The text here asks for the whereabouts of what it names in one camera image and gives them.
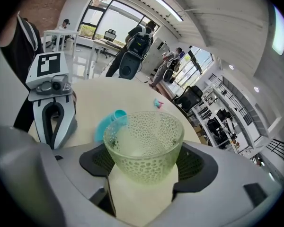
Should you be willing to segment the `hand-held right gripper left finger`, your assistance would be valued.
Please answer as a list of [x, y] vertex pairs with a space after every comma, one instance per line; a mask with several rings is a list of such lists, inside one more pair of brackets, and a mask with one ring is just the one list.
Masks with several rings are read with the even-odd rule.
[[120, 227], [70, 182], [51, 148], [24, 131], [0, 126], [0, 180], [42, 227]]

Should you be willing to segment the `black office chair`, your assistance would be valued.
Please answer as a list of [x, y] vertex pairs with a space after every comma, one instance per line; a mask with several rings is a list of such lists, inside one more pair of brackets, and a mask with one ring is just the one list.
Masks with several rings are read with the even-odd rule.
[[172, 102], [181, 105], [180, 109], [188, 113], [196, 104], [202, 101], [203, 92], [198, 86], [187, 86], [180, 96], [175, 96]]

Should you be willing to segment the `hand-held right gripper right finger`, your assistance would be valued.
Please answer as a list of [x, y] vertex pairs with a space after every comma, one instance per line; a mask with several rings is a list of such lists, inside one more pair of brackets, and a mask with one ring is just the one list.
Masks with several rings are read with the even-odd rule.
[[184, 141], [171, 204], [153, 227], [252, 227], [273, 207], [282, 186], [249, 159]]

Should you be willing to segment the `long ceiling light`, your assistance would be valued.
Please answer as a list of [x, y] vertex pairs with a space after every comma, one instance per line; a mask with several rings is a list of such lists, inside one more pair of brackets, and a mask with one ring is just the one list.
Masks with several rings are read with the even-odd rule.
[[183, 22], [183, 18], [164, 0], [155, 0], [157, 1], [162, 7], [164, 7], [177, 21]]
[[275, 9], [275, 34], [272, 48], [279, 54], [284, 53], [284, 17], [277, 7]]

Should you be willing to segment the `white shelf unit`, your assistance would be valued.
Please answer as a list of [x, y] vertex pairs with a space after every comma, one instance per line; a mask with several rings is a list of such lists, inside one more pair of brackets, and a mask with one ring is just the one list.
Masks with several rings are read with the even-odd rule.
[[271, 142], [263, 116], [224, 76], [209, 77], [192, 111], [213, 147], [252, 158]]

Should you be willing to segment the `person's black striped top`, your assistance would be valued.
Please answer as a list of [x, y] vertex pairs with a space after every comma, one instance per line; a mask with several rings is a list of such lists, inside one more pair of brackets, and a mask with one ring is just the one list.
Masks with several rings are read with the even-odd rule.
[[13, 72], [25, 86], [35, 57], [44, 53], [36, 26], [15, 14], [0, 34], [0, 49]]

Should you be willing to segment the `white cabinet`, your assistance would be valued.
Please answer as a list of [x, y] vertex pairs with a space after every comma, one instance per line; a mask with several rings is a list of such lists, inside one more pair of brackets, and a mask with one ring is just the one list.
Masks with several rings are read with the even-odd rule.
[[153, 69], [153, 74], [155, 74], [159, 68], [159, 66], [162, 64], [163, 62], [163, 54], [164, 53], [169, 53], [170, 52], [170, 48], [169, 46], [167, 45], [166, 41], [162, 41], [159, 37], [156, 37], [155, 39], [155, 42], [156, 42], [156, 56], [157, 56], [157, 59], [156, 59], [156, 65], [155, 65], [155, 68]]

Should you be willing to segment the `teal blue vase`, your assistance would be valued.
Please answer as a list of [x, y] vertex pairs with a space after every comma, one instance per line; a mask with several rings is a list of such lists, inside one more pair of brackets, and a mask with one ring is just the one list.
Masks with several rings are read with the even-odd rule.
[[110, 123], [126, 115], [127, 115], [126, 111], [122, 109], [117, 109], [114, 112], [107, 115], [105, 118], [103, 118], [95, 129], [94, 141], [102, 141], [104, 132], [106, 128], [110, 125]]

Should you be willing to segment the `green textured glass cup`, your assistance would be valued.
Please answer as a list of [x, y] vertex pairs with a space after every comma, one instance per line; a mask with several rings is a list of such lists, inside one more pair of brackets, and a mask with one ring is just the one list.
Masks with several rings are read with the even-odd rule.
[[179, 156], [185, 130], [173, 115], [136, 112], [111, 122], [104, 144], [119, 169], [132, 180], [156, 184], [171, 172]]

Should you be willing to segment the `small white table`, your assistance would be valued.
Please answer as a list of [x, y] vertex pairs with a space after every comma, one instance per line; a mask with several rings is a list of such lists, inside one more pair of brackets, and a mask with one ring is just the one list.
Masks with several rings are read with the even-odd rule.
[[50, 35], [57, 36], [57, 41], [56, 41], [56, 50], [57, 51], [59, 51], [59, 41], [60, 41], [60, 37], [61, 36], [62, 36], [62, 48], [61, 48], [61, 51], [63, 51], [65, 36], [66, 35], [75, 35], [74, 44], [73, 44], [73, 48], [72, 48], [72, 57], [74, 57], [74, 54], [75, 54], [75, 51], [76, 51], [77, 39], [78, 39], [78, 36], [79, 36], [79, 32], [78, 31], [73, 31], [73, 30], [68, 30], [68, 29], [45, 30], [43, 32], [43, 50], [44, 50], [44, 52], [46, 50], [47, 36], [50, 36]]

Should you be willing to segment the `glass entrance doors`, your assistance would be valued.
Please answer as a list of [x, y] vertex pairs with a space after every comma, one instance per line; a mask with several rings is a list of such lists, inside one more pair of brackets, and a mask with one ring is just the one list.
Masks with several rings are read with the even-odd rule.
[[213, 55], [195, 46], [190, 46], [181, 60], [179, 71], [176, 73], [175, 83], [181, 88], [194, 85], [211, 67]]

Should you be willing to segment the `large black frame window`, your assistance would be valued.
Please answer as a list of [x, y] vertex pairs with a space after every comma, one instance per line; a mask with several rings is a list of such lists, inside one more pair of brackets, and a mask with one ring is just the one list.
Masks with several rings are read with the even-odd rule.
[[84, 38], [103, 39], [105, 31], [113, 29], [116, 33], [113, 43], [122, 47], [130, 30], [145, 27], [149, 21], [144, 14], [116, 0], [91, 0], [78, 31]]

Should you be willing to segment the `round beige table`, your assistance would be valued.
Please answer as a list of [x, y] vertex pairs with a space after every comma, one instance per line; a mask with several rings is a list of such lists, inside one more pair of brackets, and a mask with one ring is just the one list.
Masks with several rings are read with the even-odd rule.
[[95, 147], [93, 135], [98, 123], [109, 113], [123, 109], [128, 113], [154, 111], [153, 101], [163, 102], [161, 111], [177, 117], [184, 126], [184, 139], [199, 138], [184, 115], [164, 96], [137, 80], [95, 78], [73, 85], [77, 95], [75, 133], [60, 150], [56, 160], [49, 148], [41, 152], [46, 177], [65, 218], [66, 227], [188, 227], [193, 224], [185, 195], [172, 200], [178, 178], [174, 167], [156, 185], [129, 179], [118, 167], [108, 178], [93, 177], [79, 164], [80, 155]]

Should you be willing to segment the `white office chair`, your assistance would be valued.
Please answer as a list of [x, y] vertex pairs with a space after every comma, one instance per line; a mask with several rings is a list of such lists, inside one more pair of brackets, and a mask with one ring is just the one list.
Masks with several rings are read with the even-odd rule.
[[[115, 30], [109, 29], [109, 30], [105, 31], [103, 41], [104, 41], [105, 43], [108, 42], [108, 41], [109, 41], [109, 42], [113, 42], [115, 38], [116, 38]], [[111, 56], [108, 54], [108, 50], [107, 50], [106, 48], [102, 48], [102, 50], [100, 51], [100, 54], [105, 55], [106, 58], [107, 58], [107, 56], [111, 57]]]

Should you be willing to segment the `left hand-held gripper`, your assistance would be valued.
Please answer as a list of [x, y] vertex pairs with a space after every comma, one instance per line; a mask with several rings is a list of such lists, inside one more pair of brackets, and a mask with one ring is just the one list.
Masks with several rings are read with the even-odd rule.
[[[38, 54], [30, 66], [26, 85], [30, 89], [28, 100], [34, 101], [35, 126], [40, 142], [53, 149], [62, 147], [76, 128], [76, 109], [64, 52]], [[60, 115], [53, 132], [51, 118], [55, 106]]]

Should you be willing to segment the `white frame wooden desk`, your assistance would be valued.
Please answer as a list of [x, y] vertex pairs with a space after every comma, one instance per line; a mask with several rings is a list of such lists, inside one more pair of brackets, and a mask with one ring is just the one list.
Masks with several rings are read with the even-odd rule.
[[91, 58], [95, 56], [95, 62], [98, 61], [98, 55], [100, 54], [101, 49], [112, 50], [115, 52], [119, 52], [122, 48], [115, 43], [106, 40], [106, 39], [95, 39], [93, 40], [92, 50], [91, 50]]

